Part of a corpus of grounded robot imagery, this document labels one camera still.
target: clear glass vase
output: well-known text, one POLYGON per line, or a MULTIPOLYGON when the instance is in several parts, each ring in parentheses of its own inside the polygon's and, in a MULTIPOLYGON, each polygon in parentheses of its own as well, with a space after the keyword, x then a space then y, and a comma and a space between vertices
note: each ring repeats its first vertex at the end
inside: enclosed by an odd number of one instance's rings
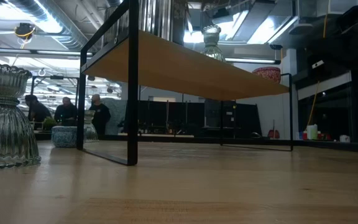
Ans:
POLYGON ((203 28, 202 33, 204 35, 205 48, 201 53, 216 60, 226 62, 221 49, 218 47, 221 28, 216 25, 207 26, 203 28))
POLYGON ((22 68, 0 65, 0 168, 41 160, 29 120, 17 107, 31 76, 22 68))
POLYGON ((96 128, 94 128, 92 124, 94 111, 85 111, 84 115, 84 137, 85 142, 97 142, 98 133, 96 132, 96 128))

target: person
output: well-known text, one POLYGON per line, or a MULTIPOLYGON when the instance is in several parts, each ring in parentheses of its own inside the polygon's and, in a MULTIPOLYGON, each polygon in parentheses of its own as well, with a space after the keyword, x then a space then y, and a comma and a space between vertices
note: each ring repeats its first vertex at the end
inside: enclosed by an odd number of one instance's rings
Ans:
POLYGON ((62 105, 56 108, 55 121, 62 125, 75 125, 75 119, 77 116, 77 107, 71 103, 69 97, 63 97, 62 105))
POLYGON ((52 117, 46 106, 38 102, 38 98, 34 95, 26 95, 25 103, 31 106, 30 121, 43 122, 46 117, 52 117))
POLYGON ((99 94, 92 96, 92 106, 89 110, 94 111, 92 124, 98 135, 104 135, 106 123, 110 120, 109 108, 100 102, 99 94))

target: red vase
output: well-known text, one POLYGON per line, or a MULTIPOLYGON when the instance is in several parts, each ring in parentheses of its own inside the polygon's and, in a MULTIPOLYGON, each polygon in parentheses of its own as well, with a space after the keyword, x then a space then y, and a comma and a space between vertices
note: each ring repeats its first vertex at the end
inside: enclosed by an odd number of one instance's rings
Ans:
POLYGON ((281 81, 281 70, 277 67, 257 68, 252 73, 277 83, 281 81))

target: wood grain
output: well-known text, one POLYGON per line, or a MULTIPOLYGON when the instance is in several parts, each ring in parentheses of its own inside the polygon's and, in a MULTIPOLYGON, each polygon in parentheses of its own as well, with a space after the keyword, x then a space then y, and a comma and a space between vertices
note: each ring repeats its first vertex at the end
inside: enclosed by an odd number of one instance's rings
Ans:
POLYGON ((355 152, 142 142, 125 167, 39 146, 39 166, 0 169, 0 223, 358 223, 355 152))
MULTIPOLYGON (((128 40, 125 40, 85 72, 87 75, 127 82, 128 52, 128 40)), ((288 93, 286 86, 141 30, 139 84, 214 100, 288 93)))

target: wooden shelf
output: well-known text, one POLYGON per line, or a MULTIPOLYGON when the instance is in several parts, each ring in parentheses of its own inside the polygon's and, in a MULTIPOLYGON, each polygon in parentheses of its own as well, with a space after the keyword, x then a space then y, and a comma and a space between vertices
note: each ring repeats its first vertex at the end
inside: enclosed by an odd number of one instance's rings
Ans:
MULTIPOLYGON (((86 65, 87 75, 128 81, 128 39, 107 45, 86 65)), ((288 93, 288 88, 183 46, 139 31, 139 84, 214 100, 288 93)))

